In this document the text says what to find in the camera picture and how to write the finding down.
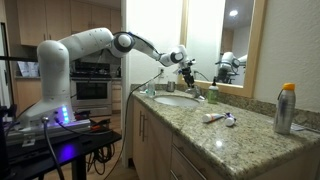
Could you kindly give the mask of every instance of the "soap dispenser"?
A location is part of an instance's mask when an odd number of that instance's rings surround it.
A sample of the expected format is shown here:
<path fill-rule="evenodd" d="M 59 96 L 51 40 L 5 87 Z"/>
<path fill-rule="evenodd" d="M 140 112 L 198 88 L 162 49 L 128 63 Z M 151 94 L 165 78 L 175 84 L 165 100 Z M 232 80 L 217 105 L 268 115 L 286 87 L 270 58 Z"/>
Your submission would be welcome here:
<path fill-rule="evenodd" d="M 218 103 L 218 94 L 219 94 L 219 87 L 216 85 L 216 77 L 213 78 L 213 83 L 209 87 L 208 91 L 208 103 L 210 104 L 217 104 Z"/>

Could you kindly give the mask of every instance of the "small bottle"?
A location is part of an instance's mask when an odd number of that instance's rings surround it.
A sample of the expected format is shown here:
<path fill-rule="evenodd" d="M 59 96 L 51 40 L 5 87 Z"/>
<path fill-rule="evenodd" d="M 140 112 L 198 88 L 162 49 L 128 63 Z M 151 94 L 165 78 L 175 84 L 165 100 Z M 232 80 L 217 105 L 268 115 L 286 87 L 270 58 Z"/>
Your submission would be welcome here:
<path fill-rule="evenodd" d="M 213 78 L 213 83 L 209 87 L 208 91 L 208 103 L 210 104 L 217 104 L 218 102 L 218 94 L 219 94 L 219 87 L 216 85 L 216 77 Z"/>
<path fill-rule="evenodd" d="M 152 78 L 149 82 L 148 82 L 148 86 L 147 86 L 147 95 L 151 98 L 153 98 L 156 95 L 156 87 L 155 87 L 155 83 L 154 83 L 154 79 Z"/>
<path fill-rule="evenodd" d="M 285 83 L 278 97 L 273 130 L 279 134 L 290 134 L 296 104 L 295 84 Z"/>

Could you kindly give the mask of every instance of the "spray bottle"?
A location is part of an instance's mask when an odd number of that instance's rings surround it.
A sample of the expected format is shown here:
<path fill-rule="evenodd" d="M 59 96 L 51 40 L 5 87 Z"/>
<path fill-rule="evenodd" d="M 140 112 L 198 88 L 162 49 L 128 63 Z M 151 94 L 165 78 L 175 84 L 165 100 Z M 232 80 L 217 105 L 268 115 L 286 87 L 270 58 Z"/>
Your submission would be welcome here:
<path fill-rule="evenodd" d="M 273 123 L 273 130 L 277 133 L 290 133 L 296 103 L 294 89 L 295 84 L 285 83 L 279 94 L 277 112 Z"/>

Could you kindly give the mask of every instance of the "granite countertop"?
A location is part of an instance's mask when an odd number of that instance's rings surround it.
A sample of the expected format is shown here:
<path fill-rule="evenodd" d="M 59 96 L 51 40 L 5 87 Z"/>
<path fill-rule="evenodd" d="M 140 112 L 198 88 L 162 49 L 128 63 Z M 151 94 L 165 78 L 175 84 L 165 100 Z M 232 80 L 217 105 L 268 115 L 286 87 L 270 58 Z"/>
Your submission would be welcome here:
<path fill-rule="evenodd" d="M 320 134 L 303 130 L 280 135 L 273 131 L 273 118 L 230 105 L 202 101 L 196 107 L 169 106 L 138 91 L 133 95 L 225 179 L 257 177 L 320 146 Z M 157 91 L 158 95 L 191 97 L 177 90 Z M 226 127 L 223 119 L 202 123 L 204 114 L 226 112 L 237 118 L 232 128 Z"/>

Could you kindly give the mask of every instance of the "metal stand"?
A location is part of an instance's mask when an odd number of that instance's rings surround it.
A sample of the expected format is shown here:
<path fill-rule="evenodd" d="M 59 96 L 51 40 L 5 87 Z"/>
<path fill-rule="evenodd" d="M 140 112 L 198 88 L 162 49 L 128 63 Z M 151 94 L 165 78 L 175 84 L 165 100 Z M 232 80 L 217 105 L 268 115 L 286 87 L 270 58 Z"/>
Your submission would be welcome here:
<path fill-rule="evenodd" d="M 15 114 L 16 106 L 11 105 L 10 109 L 7 109 L 6 106 L 0 106 L 0 179 L 11 179 L 14 176 L 14 173 L 11 172 L 8 152 L 7 152 L 7 143 L 3 127 L 3 117 L 8 114 L 12 117 Z"/>

